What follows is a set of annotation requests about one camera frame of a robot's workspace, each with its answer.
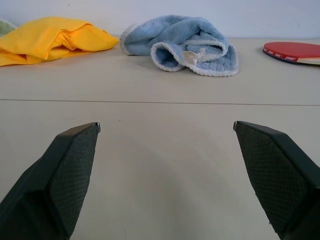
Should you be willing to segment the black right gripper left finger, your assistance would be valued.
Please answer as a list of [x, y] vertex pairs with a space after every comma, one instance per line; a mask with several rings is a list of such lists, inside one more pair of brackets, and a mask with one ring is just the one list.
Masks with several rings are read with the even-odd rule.
[[70, 240], [88, 192], [98, 122], [58, 134], [0, 202], [0, 240]]

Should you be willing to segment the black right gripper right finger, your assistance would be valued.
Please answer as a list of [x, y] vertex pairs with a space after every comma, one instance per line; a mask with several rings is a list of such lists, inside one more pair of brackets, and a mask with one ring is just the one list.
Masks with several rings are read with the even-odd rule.
[[320, 167], [284, 132], [235, 121], [246, 171], [280, 240], [320, 240]]

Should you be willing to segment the red table tennis paddle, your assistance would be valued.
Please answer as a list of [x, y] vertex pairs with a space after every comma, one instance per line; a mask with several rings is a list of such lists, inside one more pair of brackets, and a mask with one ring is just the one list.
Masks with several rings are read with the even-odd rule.
[[302, 42], [268, 42], [263, 52], [277, 60], [291, 64], [320, 65], [320, 45]]

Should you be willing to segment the yellow cloth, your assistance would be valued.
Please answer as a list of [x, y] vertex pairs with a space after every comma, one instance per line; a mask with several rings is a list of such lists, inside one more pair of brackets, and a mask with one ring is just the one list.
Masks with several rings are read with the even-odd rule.
[[0, 37], [0, 67], [106, 51], [118, 42], [117, 37], [85, 20], [44, 17]]

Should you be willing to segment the light green cloth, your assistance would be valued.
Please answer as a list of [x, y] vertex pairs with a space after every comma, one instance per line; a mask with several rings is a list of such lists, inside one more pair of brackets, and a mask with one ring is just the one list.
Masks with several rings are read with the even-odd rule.
[[0, 18], [0, 37], [3, 37], [4, 35], [12, 32], [16, 28], [17, 26], [14, 25], [13, 23], [3, 18]]

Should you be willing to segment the blue towel with white trim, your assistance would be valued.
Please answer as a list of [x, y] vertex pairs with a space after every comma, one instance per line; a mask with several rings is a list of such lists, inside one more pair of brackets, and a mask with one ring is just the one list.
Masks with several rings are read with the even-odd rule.
[[127, 56], [150, 56], [166, 72], [188, 68], [200, 76], [230, 77], [239, 71], [235, 46], [202, 17], [167, 15], [132, 25], [119, 45]]

